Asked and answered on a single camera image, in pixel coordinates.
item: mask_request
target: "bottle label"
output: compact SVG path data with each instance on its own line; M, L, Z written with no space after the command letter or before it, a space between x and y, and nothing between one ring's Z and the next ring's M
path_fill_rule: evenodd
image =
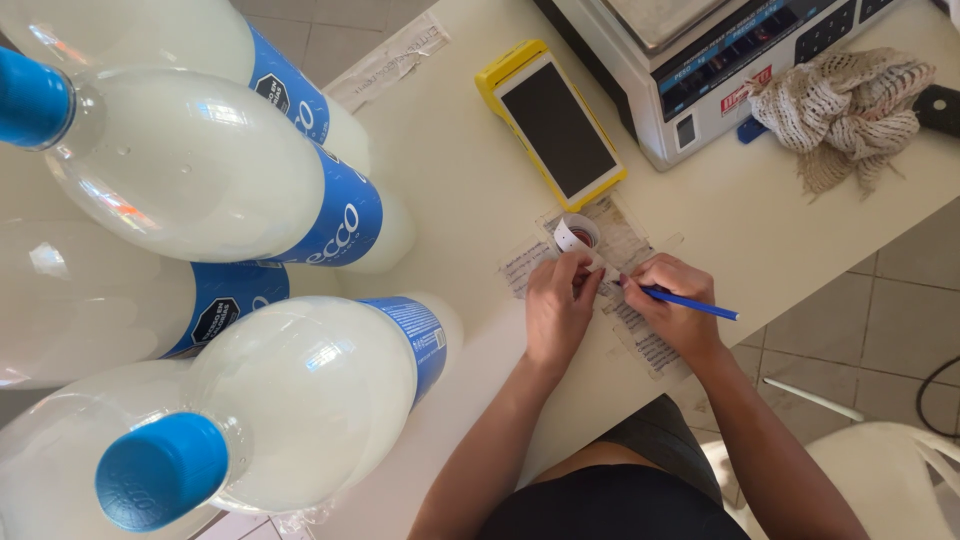
M296 246L266 260L344 266L367 254L383 226L380 195L367 177L314 144L324 164L324 203Z
M304 135L324 144L330 130L326 98L253 25L253 76L250 88L273 103Z
M414 395L414 406L417 406L446 365L446 334L440 321L426 306L403 296L357 302L383 311L406 334L417 359L417 393Z
M191 262L197 282L193 317L183 337L161 358L190 358L240 317L290 298L287 271L277 262Z

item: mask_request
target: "knitted rag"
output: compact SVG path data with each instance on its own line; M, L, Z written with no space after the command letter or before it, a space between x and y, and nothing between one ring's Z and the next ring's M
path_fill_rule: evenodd
M748 81L754 117L799 154L807 192L857 173L863 197L920 130L910 109L933 83L932 65L896 49L826 51L762 85Z

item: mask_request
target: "hand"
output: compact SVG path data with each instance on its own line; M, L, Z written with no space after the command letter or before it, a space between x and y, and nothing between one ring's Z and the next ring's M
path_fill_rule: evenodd
M564 253L530 274L527 282L527 351L540 368L562 377L593 317L604 269L589 272L590 257Z
M643 261L630 277L621 274L620 285L627 304L687 362L717 357L727 350L714 315L657 300L640 289L660 285L678 296L713 305L713 276L707 272L660 253Z

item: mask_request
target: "person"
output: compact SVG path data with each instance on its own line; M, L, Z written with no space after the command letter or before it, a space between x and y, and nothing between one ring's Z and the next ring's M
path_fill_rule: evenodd
M531 274L526 351L440 471L410 539L747 538L724 511L706 457L666 396L515 491L543 404L593 315L603 270L589 272L591 263L566 253ZM716 319L640 289L660 285L713 304L712 276L658 254L621 275L620 284L627 303L703 384L743 495L767 536L868 538L840 492L739 369Z

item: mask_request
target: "blue bottle cap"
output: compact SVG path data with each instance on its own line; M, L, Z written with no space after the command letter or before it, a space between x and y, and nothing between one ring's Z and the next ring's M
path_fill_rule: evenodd
M73 115L73 88L53 67L0 47L0 141L52 142Z
M227 475L227 443L200 414L178 412L113 442L94 488L104 514L130 532L176 521L212 496Z

